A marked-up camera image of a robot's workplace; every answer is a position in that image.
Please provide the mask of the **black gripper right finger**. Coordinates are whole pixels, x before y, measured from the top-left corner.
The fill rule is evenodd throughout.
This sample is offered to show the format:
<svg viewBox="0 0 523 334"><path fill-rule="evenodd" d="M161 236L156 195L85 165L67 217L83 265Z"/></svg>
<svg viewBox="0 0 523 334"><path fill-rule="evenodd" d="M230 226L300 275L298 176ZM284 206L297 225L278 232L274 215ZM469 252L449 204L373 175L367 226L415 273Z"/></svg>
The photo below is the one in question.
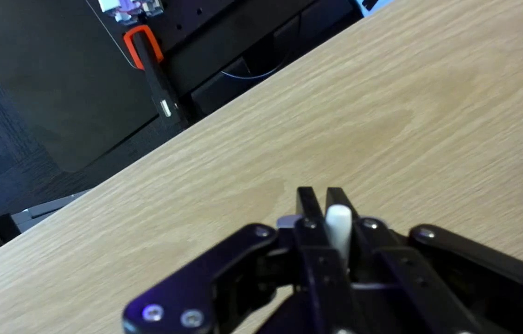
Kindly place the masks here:
<svg viewBox="0 0 523 334"><path fill-rule="evenodd" d="M330 188L326 208L335 204L350 212L352 286L402 306L408 332L523 334L523 260L436 225L400 236Z"/></svg>

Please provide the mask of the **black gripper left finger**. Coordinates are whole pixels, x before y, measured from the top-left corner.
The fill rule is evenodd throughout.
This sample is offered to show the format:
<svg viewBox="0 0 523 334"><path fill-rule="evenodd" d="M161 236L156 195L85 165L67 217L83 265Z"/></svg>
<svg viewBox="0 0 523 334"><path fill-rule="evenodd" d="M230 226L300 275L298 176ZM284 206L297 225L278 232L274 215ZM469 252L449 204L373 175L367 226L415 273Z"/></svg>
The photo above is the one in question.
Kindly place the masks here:
<svg viewBox="0 0 523 334"><path fill-rule="evenodd" d="M360 334L360 304L328 241L326 210L326 199L300 188L295 215L241 226L133 297L124 334L232 334L284 286L291 295L258 334Z"/></svg>

